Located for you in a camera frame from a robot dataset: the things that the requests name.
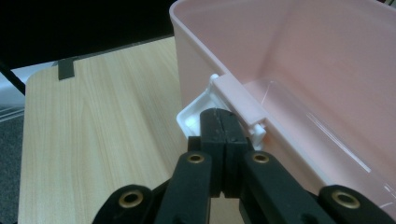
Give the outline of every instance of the wooden table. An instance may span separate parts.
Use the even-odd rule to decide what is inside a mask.
[[[187,141],[173,37],[57,67],[27,83],[19,223],[91,223],[129,184],[168,179]],[[211,223],[241,223],[237,200],[212,200]]]

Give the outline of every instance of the pink plastic container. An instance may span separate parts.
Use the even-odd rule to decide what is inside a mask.
[[[247,129],[265,129],[264,150],[305,188],[348,186],[396,219],[394,8],[374,0],[182,0],[170,14],[183,105],[219,74],[220,98],[242,119],[251,119],[242,110],[254,100],[264,115]],[[235,99],[234,90],[249,97]]]

